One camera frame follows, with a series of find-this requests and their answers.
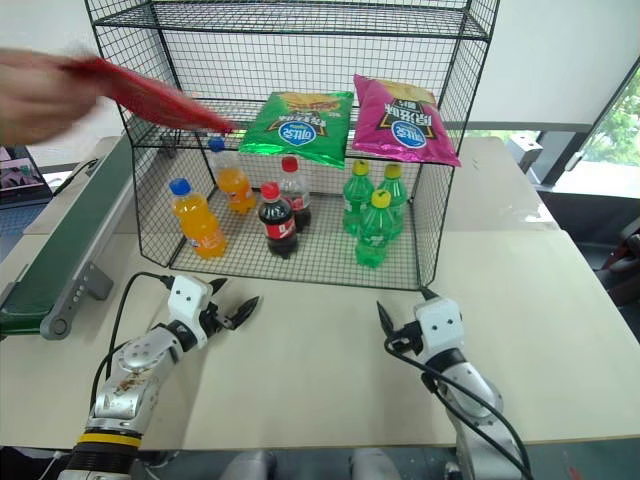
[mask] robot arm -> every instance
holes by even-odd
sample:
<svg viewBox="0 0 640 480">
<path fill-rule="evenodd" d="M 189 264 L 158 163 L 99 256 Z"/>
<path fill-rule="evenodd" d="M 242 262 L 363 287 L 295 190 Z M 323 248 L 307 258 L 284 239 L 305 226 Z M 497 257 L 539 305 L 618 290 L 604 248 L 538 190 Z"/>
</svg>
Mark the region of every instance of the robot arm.
<svg viewBox="0 0 640 480">
<path fill-rule="evenodd" d="M 419 367 L 427 388 L 447 406 L 447 415 L 456 430 L 456 450 L 462 478 L 521 479 L 523 474 L 504 453 L 470 426 L 473 425 L 475 430 L 492 439 L 516 462 L 522 462 L 521 450 L 512 430 L 496 416 L 497 413 L 501 417 L 502 412 L 500 393 L 462 353 L 464 329 L 458 305 L 451 299 L 431 296 L 425 303 L 414 307 L 415 320 L 397 331 L 393 329 L 393 323 L 380 303 L 378 313 L 387 335 L 387 351 Z M 414 358 L 403 355 L 406 352 L 413 352 Z M 472 396 L 483 400 L 491 408 Z"/>
<path fill-rule="evenodd" d="M 178 275 L 169 296 L 172 321 L 126 343 L 113 356 L 113 372 L 89 413 L 84 434 L 73 449 L 62 480 L 125 480 L 137 456 L 160 387 L 173 366 L 193 347 L 203 348 L 220 330 L 235 330 L 259 298 L 245 302 L 231 317 L 218 312 L 211 296 L 226 279 L 211 284 Z"/>
</svg>

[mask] bottle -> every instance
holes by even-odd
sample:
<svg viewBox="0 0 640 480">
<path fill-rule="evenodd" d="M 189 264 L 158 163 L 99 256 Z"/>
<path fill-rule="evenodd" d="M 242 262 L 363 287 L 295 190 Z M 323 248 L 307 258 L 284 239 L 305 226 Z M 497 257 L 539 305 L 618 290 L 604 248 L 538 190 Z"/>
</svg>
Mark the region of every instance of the bottle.
<svg viewBox="0 0 640 480">
<path fill-rule="evenodd" d="M 356 261 L 360 265 L 376 268 L 387 256 L 393 228 L 390 203 L 391 194 L 386 190 L 375 190 L 371 194 L 371 206 L 362 217 L 356 245 Z"/>
<path fill-rule="evenodd" d="M 282 170 L 285 173 L 279 184 L 280 194 L 293 208 L 296 233 L 302 233 L 305 227 L 311 224 L 307 179 L 298 171 L 298 159 L 296 157 L 284 157 L 282 159 Z"/>
<path fill-rule="evenodd" d="M 402 183 L 402 166 L 398 163 L 391 163 L 384 169 L 384 180 L 378 187 L 391 194 L 391 204 L 389 211 L 393 217 L 393 229 L 391 238 L 395 238 L 404 229 L 404 212 L 407 208 L 407 189 Z"/>
<path fill-rule="evenodd" d="M 171 208 L 180 220 L 180 228 L 194 251 L 202 258 L 221 257 L 227 246 L 216 216 L 209 211 L 207 199 L 191 190 L 184 178 L 171 180 L 174 195 Z"/>
<path fill-rule="evenodd" d="M 260 192 L 263 203 L 258 216 L 264 223 L 269 250 L 274 255 L 287 259 L 298 249 L 293 209 L 289 202 L 280 198 L 280 188 L 276 182 L 263 183 Z"/>
<path fill-rule="evenodd" d="M 240 167 L 238 153 L 225 150 L 222 137 L 211 137 L 209 148 L 214 153 L 209 165 L 218 188 L 227 194 L 229 209 L 237 213 L 249 213 L 256 206 L 256 197 L 251 190 L 249 178 Z"/>
<path fill-rule="evenodd" d="M 342 226 L 351 235 L 358 235 L 361 215 L 371 200 L 374 187 L 369 180 L 369 164 L 366 160 L 356 160 L 351 168 L 353 175 L 345 184 L 344 216 Z"/>
</svg>

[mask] wire shelf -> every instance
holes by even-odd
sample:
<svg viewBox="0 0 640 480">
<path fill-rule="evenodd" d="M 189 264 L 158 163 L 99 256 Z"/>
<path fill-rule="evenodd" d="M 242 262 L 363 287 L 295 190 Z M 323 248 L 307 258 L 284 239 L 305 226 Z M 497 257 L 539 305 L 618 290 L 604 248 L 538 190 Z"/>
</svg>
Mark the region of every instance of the wire shelf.
<svg viewBox="0 0 640 480">
<path fill-rule="evenodd" d="M 101 54 L 181 89 L 229 118 L 237 149 L 271 92 L 353 91 L 359 73 L 431 90 L 460 148 L 498 10 L 498 0 L 86 0 Z M 342 230 L 342 188 L 354 158 L 370 160 L 375 185 L 387 160 L 351 148 L 346 168 L 302 159 L 312 190 L 311 228 L 289 260 L 272 256 L 255 212 L 239 217 L 217 191 L 206 134 L 150 124 L 120 108 L 133 145 L 141 254 L 162 266 L 223 275 L 415 290 L 435 277 L 452 167 L 403 164 L 411 192 L 405 230 L 378 268 L 357 265 L 355 239 Z M 253 187 L 278 180 L 280 158 L 240 155 Z M 168 182 L 186 177 L 210 198 L 229 247 L 202 260 L 186 245 L 170 209 Z"/>
<path fill-rule="evenodd" d="M 394 3 L 160 1 L 99 18 L 94 25 L 188 32 L 489 39 L 464 8 Z"/>
</svg>

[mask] tabletop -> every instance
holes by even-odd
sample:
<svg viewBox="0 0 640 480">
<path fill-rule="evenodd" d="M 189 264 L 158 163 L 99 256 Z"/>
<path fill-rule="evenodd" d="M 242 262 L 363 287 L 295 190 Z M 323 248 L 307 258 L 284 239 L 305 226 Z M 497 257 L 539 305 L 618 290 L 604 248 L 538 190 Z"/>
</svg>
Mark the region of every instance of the tabletop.
<svg viewBox="0 0 640 480">
<path fill-rule="evenodd" d="M 630 381 L 640 368 L 634 337 L 526 179 L 508 173 L 504 147 L 472 143 L 480 146 L 463 151 L 431 286 L 460 304 L 465 355 L 501 391 L 505 414 L 525 442 L 640 435 L 640 384 Z M 465 155 L 477 163 L 467 176 Z M 508 185 L 470 202 L 491 177 Z M 27 235 L 19 242 L 0 265 L 0 288 L 45 241 Z M 165 271 L 141 258 L 136 236 L 127 233 L 113 235 L 98 263 L 115 279 L 114 291 L 104 302 L 81 305 L 67 339 L 0 344 L 0 444 L 75 443 L 124 282 L 138 270 Z M 454 442 L 419 372 L 382 347 L 376 300 L 399 326 L 411 320 L 421 300 L 416 292 L 231 278 L 216 300 L 231 311 L 254 295 L 262 301 L 245 325 L 176 367 L 143 448 Z M 139 280 L 119 340 L 166 321 L 166 299 L 164 287 Z"/>
</svg>

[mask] human hand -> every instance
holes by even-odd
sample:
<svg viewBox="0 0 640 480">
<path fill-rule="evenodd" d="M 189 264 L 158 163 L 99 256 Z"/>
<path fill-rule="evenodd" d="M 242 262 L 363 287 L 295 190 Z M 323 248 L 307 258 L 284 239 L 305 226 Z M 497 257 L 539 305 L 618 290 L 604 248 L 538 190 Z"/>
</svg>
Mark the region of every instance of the human hand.
<svg viewBox="0 0 640 480">
<path fill-rule="evenodd" d="M 65 57 L 0 49 L 0 145 L 43 142 L 89 113 L 105 89 L 60 66 Z"/>
</svg>

